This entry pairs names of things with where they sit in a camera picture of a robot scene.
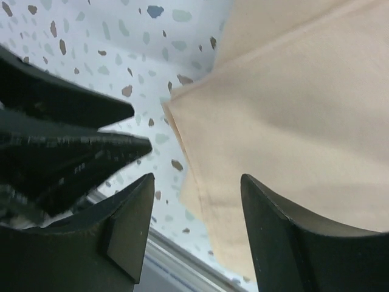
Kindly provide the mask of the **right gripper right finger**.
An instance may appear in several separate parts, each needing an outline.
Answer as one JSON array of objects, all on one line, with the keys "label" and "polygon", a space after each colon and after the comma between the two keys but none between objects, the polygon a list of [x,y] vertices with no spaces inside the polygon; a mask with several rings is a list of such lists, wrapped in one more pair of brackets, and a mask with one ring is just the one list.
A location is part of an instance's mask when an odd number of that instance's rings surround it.
[{"label": "right gripper right finger", "polygon": [[241,177],[247,235],[260,291],[388,290],[388,234],[318,215]]}]

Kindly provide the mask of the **beige surgical drape cloth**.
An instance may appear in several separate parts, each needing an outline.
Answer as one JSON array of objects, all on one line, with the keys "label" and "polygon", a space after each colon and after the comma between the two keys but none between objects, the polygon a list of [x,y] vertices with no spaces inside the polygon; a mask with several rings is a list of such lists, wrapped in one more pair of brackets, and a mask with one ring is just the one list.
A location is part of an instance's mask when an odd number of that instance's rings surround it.
[{"label": "beige surgical drape cloth", "polygon": [[387,1],[235,1],[213,71],[164,111],[188,161],[181,201],[226,268],[255,279],[245,173],[324,217],[388,230]]}]

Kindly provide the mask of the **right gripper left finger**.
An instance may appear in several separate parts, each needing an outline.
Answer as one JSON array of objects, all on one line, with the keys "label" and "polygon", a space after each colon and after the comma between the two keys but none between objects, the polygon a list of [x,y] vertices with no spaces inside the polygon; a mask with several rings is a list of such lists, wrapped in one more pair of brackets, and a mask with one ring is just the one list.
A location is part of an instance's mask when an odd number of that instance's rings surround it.
[{"label": "right gripper left finger", "polygon": [[45,228],[1,228],[1,290],[132,291],[140,282],[154,175]]}]

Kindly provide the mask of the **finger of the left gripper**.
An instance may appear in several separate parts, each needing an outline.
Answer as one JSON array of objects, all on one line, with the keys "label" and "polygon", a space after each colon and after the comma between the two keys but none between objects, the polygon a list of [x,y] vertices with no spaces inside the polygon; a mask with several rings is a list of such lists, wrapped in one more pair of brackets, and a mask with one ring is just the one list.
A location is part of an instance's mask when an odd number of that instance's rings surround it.
[{"label": "finger of the left gripper", "polygon": [[27,218],[70,209],[152,150],[144,137],[1,111],[1,204]]},{"label": "finger of the left gripper", "polygon": [[101,128],[134,115],[131,104],[43,71],[1,47],[1,102],[43,120]]}]

